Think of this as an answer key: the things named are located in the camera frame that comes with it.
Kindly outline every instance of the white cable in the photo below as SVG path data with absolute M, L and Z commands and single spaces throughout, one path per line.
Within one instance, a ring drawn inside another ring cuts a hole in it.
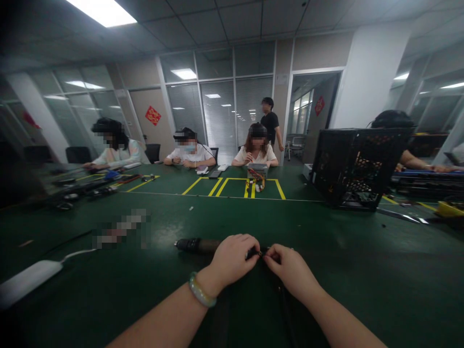
M 73 257 L 73 256 L 76 256 L 76 255 L 79 255 L 79 254 L 85 254 L 85 253 L 88 253 L 88 252 L 92 252 L 92 251 L 95 251 L 96 249 L 88 249 L 88 250 L 81 250 L 81 251 L 76 251 L 75 253 L 72 253 L 72 254 L 69 254 L 69 255 L 66 255 L 64 257 L 64 259 L 62 259 L 60 262 L 63 263 L 65 262 L 67 259 Z

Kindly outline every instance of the black t-shirt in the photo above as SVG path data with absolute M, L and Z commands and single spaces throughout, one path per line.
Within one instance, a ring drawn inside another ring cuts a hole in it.
M 277 115 L 271 111 L 261 118 L 261 124 L 267 129 L 267 140 L 274 145 L 276 142 L 275 128 L 279 126 L 279 119 L 277 118 Z

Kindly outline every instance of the bracelet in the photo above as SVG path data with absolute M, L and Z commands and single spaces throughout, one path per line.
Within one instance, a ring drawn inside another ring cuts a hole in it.
M 202 305 L 208 308 L 214 307 L 216 305 L 217 299 L 210 297 L 203 292 L 203 290 L 200 288 L 200 285 L 197 283 L 197 280 L 195 278 L 196 275 L 196 272 L 192 272 L 190 274 L 190 281 L 188 282 L 188 287 Z

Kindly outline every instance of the black mesh crate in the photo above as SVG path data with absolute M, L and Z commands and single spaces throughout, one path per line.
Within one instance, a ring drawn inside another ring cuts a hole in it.
M 311 183 L 333 207 L 375 211 L 411 134 L 409 128 L 321 130 Z

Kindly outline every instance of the red decoration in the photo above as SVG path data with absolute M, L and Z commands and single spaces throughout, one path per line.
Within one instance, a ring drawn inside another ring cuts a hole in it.
M 148 108 L 148 111 L 145 114 L 145 117 L 148 119 L 148 121 L 150 121 L 151 123 L 153 123 L 156 126 L 158 124 L 158 122 L 160 121 L 161 115 L 159 114 L 158 111 L 153 109 L 152 106 L 150 106 Z
M 325 106 L 324 98 L 320 96 L 318 102 L 316 103 L 316 107 L 315 107 L 316 116 L 319 116 L 324 106 Z
M 27 123 L 29 123 L 34 128 L 42 129 L 42 128 L 40 128 L 40 126 L 37 123 L 35 123 L 34 119 L 32 118 L 32 116 L 27 111 L 24 112 L 23 118 Z

